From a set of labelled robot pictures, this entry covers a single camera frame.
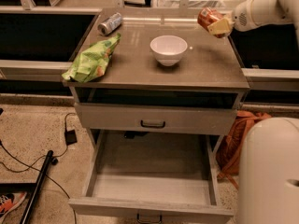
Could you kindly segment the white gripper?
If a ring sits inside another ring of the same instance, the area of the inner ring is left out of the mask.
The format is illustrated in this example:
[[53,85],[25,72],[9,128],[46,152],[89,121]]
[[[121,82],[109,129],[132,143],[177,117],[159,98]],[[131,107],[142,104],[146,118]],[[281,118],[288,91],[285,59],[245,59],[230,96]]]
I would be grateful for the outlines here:
[[209,21],[207,30],[211,35],[222,38],[235,29],[246,32],[270,23],[270,6],[265,0],[247,0],[239,4],[233,11],[221,12],[224,17],[219,20]]

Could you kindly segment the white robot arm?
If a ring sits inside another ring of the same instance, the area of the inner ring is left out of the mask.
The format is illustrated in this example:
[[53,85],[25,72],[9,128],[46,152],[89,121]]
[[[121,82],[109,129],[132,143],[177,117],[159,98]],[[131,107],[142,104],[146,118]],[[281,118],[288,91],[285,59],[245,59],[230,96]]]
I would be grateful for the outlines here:
[[[208,25],[212,35],[297,25],[298,0],[247,0]],[[237,224],[299,224],[299,119],[240,111],[225,138],[238,170]]]

